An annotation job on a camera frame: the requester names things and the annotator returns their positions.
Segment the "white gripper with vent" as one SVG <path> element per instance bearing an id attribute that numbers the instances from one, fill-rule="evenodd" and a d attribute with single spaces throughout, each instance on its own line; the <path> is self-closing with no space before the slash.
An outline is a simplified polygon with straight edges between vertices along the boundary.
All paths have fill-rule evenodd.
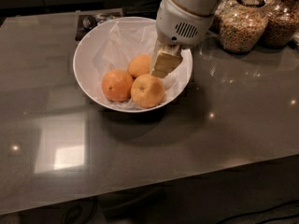
<path id="1" fill-rule="evenodd" d="M 162 0 L 150 74 L 165 78 L 183 61 L 181 48 L 198 45 L 213 21 L 215 0 Z"/>

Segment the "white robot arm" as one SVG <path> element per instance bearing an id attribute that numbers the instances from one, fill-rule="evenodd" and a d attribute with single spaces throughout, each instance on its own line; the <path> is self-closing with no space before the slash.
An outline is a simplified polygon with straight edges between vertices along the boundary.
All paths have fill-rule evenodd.
<path id="1" fill-rule="evenodd" d="M 162 0 L 156 17 L 157 42 L 150 73 L 164 78 L 181 63 L 181 51 L 198 45 L 221 0 Z"/>

